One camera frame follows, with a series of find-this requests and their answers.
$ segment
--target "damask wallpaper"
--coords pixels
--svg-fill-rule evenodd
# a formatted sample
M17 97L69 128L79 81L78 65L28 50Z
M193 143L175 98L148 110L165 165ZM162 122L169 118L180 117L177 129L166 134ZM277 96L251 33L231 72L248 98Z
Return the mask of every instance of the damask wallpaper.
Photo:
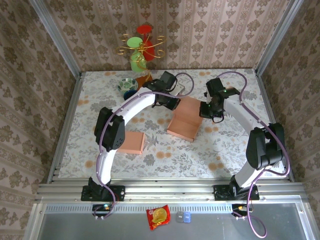
M320 1L305 0L262 75L320 226Z
M0 239L22 239L75 79L26 0L0 1Z
M82 72L129 69L122 34L153 27L166 56L149 69L254 68L288 0L45 0Z

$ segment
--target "blue sticker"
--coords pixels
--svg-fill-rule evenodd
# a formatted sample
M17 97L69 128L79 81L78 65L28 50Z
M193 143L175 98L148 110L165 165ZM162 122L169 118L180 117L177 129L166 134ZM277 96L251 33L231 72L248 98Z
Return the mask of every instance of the blue sticker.
M185 223L190 223L191 222L191 213L188 212L188 211L185 211L184 214L183 214L183 221Z

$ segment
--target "table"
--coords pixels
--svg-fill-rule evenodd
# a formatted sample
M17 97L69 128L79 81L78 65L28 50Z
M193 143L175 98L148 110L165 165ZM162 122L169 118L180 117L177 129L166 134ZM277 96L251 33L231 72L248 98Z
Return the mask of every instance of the table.
M191 97L205 101L206 82L227 69L168 70L176 75L187 72L195 81ZM238 69L247 77L244 99L263 118L269 119L261 90L253 69ZM151 71L153 79L160 78L164 70ZM95 174L99 153L94 129L101 108L113 108L123 102L117 90L118 81L137 78L133 71L86 72L79 95L66 149L59 170L59 178L88 178ZM187 92L191 82L187 76L178 77ZM244 80L237 74L221 77L226 87L238 90ZM145 142L141 155L116 153L112 165L112 178L230 178L246 160L249 136L232 117L225 116L214 124L204 119L194 142L188 142L166 132L173 113L165 107L147 107L126 125L126 131L144 132ZM273 167L282 172L282 162ZM278 178L265 173L262 177Z

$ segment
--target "snack packet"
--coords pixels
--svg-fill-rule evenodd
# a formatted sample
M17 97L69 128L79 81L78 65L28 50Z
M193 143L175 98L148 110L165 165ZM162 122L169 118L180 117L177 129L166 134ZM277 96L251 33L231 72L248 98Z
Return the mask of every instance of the snack packet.
M156 227L170 222L170 210L168 205L146 211L150 230L153 231Z

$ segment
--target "orange box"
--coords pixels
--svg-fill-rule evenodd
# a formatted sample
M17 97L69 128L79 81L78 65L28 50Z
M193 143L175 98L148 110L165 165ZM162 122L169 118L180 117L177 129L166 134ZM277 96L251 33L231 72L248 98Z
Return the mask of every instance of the orange box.
M167 133L178 138L193 142L202 124L199 116L201 101L186 96L181 99L178 107L173 111L173 118L167 128Z
M145 145L145 134L143 132L125 131L124 142L118 148L117 153L142 154Z

